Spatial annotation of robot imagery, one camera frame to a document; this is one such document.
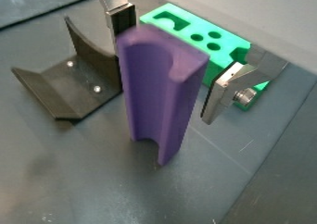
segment curved surface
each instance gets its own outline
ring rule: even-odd
[[[179,150],[208,55],[151,25],[117,37],[132,140],[152,139],[164,165]]]

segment screw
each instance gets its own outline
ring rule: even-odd
[[[72,66],[75,65],[75,62],[73,61],[68,61],[67,62],[67,66],[71,68]]]
[[[96,93],[100,93],[100,92],[101,92],[101,88],[100,88],[99,86],[93,86],[93,91],[95,91]]]

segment circular hole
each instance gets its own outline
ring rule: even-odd
[[[219,39],[222,37],[220,33],[215,32],[215,31],[211,31],[208,33],[208,36],[214,39]]]
[[[198,34],[192,34],[191,39],[195,40],[196,42],[200,42],[203,40],[203,37]]]
[[[208,48],[208,50],[219,50],[220,49],[220,45],[218,45],[215,43],[208,43],[207,44],[207,48]]]

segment metal bracket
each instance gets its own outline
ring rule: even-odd
[[[234,101],[246,106],[257,94],[250,87],[273,80],[289,64],[285,59],[254,44],[245,59],[247,64],[234,62],[210,86],[200,114],[207,124],[215,120]]]
[[[127,0],[99,0],[105,11],[105,21],[116,52],[116,35],[136,25],[135,6]]]
[[[64,20],[76,55],[43,73],[12,72],[55,119],[83,119],[123,90],[119,60],[93,45],[68,17]]]

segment mounting hole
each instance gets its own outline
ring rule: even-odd
[[[99,86],[93,86],[93,91],[95,91],[96,93],[100,93],[100,92],[101,92],[101,88],[100,88]]]
[[[208,48],[208,50],[216,51],[216,50],[220,49],[220,45],[218,45],[218,44],[215,44],[215,43],[208,43],[208,44],[207,44],[207,48]]]
[[[211,31],[208,33],[208,36],[214,39],[219,39],[222,37],[220,33],[218,33],[216,31]]]
[[[203,36],[199,34],[192,34],[191,39],[195,40],[196,42],[200,42],[203,40]]]
[[[67,66],[71,68],[75,65],[73,61],[67,61]]]

